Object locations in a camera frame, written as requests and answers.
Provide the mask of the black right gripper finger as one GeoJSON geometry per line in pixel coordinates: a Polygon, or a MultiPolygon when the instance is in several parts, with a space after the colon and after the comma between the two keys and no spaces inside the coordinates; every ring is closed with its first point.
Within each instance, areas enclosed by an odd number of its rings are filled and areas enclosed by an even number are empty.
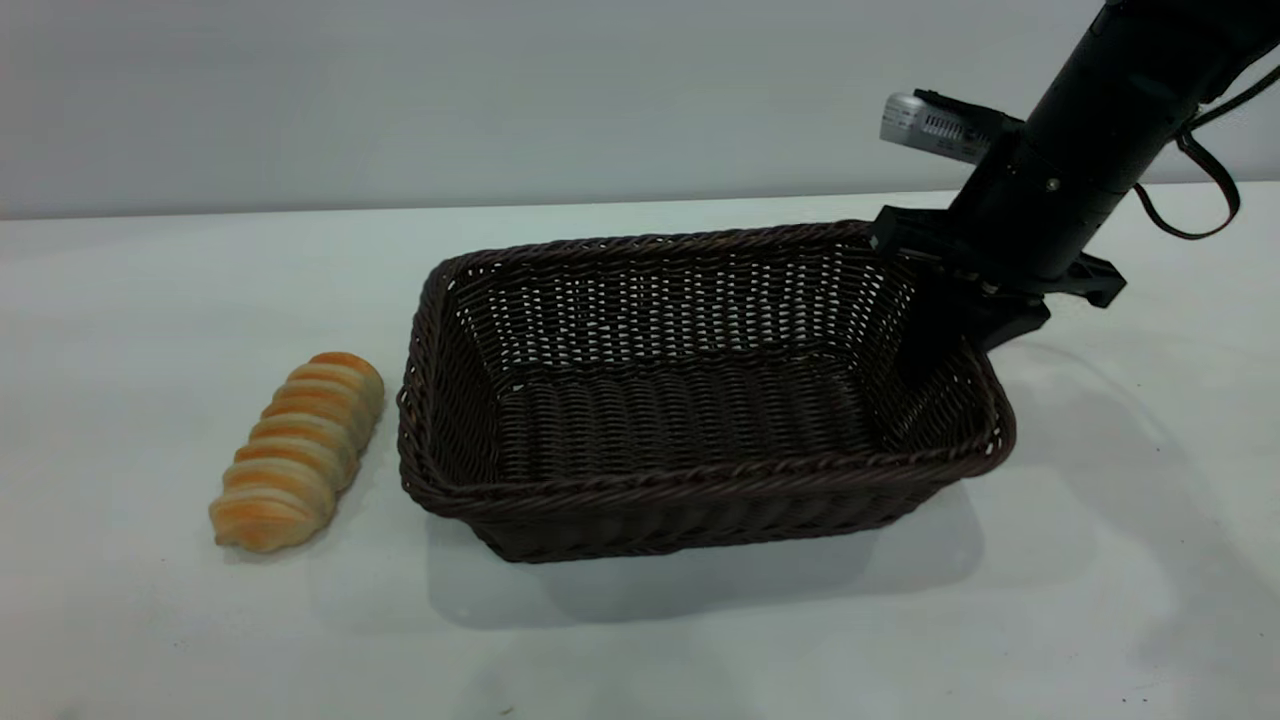
{"type": "Polygon", "coordinates": [[[979,293],[975,299],[975,347],[997,347],[1039,331],[1051,318],[1044,296],[1037,293],[979,293]]]}
{"type": "Polygon", "coordinates": [[[980,322],[986,296],[970,281],[937,266],[919,266],[899,346],[899,378],[905,389],[924,388],[963,352],[984,361],[980,322]]]}

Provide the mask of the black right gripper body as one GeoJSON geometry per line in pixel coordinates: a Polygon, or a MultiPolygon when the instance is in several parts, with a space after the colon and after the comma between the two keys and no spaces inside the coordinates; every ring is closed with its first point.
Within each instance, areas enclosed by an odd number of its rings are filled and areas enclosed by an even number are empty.
{"type": "Polygon", "coordinates": [[[997,293],[1068,293],[1107,307],[1125,278],[1084,247],[1120,200],[1075,182],[1023,132],[1009,131],[948,208],[883,208],[870,224],[870,247],[929,263],[997,293]]]}

